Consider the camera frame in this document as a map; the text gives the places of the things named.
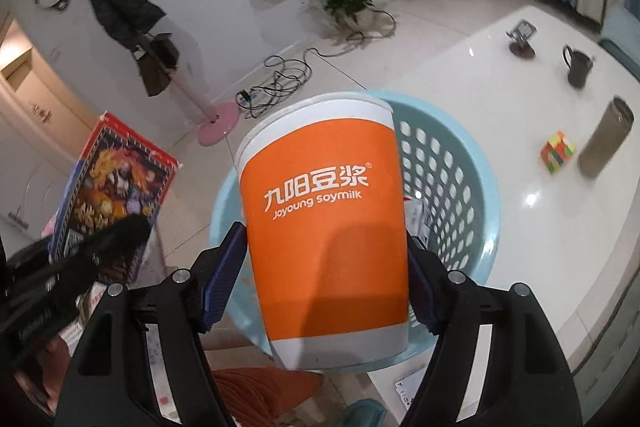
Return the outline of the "person's left hand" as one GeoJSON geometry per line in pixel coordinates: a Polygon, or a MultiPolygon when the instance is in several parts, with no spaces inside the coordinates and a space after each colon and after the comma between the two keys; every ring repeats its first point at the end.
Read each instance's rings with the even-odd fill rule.
{"type": "Polygon", "coordinates": [[[17,384],[29,400],[47,416],[53,417],[56,413],[71,359],[67,343],[60,335],[55,335],[14,373],[17,384]]]}

